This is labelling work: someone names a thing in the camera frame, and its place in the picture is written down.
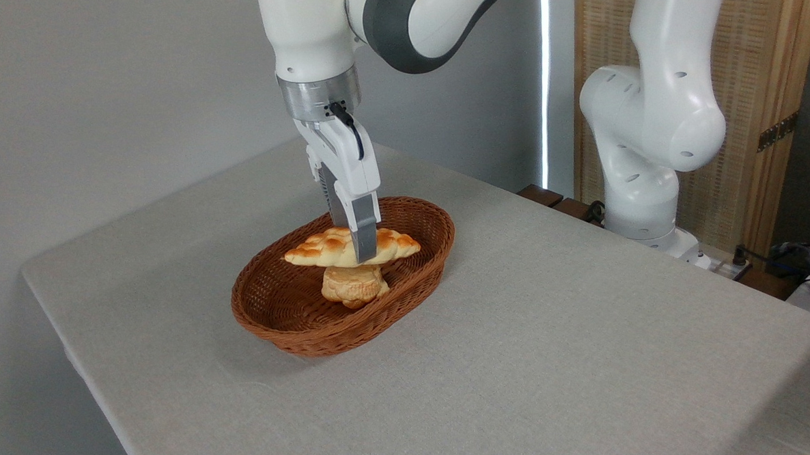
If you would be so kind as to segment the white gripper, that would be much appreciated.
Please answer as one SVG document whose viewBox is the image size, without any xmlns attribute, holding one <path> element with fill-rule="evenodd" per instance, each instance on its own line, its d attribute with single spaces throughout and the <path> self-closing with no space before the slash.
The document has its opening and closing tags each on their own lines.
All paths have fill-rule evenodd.
<svg viewBox="0 0 810 455">
<path fill-rule="evenodd" d="M 366 264 L 378 253 L 380 220 L 380 178 L 369 135 L 359 124 L 347 126 L 337 116 L 319 122 L 295 120 L 294 125 L 309 144 L 311 166 L 318 170 L 334 227 L 350 228 L 357 263 Z M 350 199 L 348 220 L 342 200 Z"/>
</svg>

